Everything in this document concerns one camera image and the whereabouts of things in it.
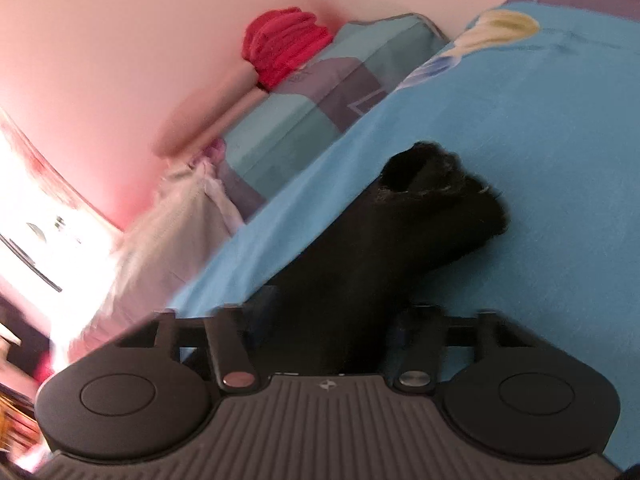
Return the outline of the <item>red crumpled cloth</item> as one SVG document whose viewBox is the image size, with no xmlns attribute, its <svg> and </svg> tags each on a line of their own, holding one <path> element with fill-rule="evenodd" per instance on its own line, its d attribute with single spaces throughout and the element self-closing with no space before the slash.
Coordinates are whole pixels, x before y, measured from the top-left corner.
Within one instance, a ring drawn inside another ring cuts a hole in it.
<svg viewBox="0 0 640 480">
<path fill-rule="evenodd" d="M 241 55 L 256 70 L 258 86 L 272 91 L 333 39 L 313 13 L 291 6 L 255 18 L 245 29 Z"/>
</svg>

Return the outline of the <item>teal grey patterned mattress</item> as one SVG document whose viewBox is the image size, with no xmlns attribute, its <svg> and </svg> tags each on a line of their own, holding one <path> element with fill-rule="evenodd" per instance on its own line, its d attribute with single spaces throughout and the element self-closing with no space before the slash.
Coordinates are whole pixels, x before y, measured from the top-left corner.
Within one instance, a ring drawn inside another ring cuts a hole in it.
<svg viewBox="0 0 640 480">
<path fill-rule="evenodd" d="M 224 136 L 217 174 L 241 217 L 262 208 L 447 41 L 420 14 L 345 24 Z"/>
</svg>

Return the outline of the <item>pink beige pillow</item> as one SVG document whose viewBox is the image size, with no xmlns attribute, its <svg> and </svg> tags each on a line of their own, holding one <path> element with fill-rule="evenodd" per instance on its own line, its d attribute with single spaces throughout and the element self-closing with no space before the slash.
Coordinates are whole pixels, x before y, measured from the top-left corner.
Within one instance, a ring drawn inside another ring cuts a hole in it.
<svg viewBox="0 0 640 480">
<path fill-rule="evenodd" d="M 68 360 L 83 358 L 168 308 L 178 290 L 242 226 L 242 216 L 209 160 L 172 166 L 153 207 L 124 233 L 111 288 L 68 345 Z"/>
</svg>

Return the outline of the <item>black ribbed pants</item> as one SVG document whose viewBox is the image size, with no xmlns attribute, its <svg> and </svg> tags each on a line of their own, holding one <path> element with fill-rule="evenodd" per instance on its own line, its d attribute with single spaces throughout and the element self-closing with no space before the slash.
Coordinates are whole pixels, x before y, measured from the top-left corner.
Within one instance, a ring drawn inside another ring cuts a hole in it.
<svg viewBox="0 0 640 480">
<path fill-rule="evenodd" d="M 258 372 L 374 374 L 406 310 L 456 260 L 506 232 L 506 204 L 459 157 L 418 142 L 271 280 L 248 340 Z"/>
</svg>

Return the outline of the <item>blue floral bed sheet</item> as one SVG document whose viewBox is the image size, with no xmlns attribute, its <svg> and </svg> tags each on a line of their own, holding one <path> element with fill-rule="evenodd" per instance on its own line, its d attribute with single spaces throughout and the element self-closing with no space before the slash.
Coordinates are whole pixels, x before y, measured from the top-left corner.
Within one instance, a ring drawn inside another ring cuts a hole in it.
<svg viewBox="0 0 640 480">
<path fill-rule="evenodd" d="M 494 308 L 612 380 L 606 452 L 639 459 L 639 0 L 506 0 L 538 27 L 416 70 L 258 211 L 171 300 L 185 318 L 245 300 L 393 154 L 434 141 L 506 199 L 509 229 L 435 288 Z"/>
</svg>

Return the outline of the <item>pink rolled bolster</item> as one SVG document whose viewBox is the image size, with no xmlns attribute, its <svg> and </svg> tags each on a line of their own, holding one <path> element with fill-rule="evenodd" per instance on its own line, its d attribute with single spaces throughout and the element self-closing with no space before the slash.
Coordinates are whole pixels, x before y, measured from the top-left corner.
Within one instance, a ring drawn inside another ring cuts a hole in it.
<svg viewBox="0 0 640 480">
<path fill-rule="evenodd" d="M 152 141 L 151 151 L 158 158 L 186 159 L 221 139 L 267 96 L 258 88 L 254 66 L 241 60 L 169 114 Z"/>
</svg>

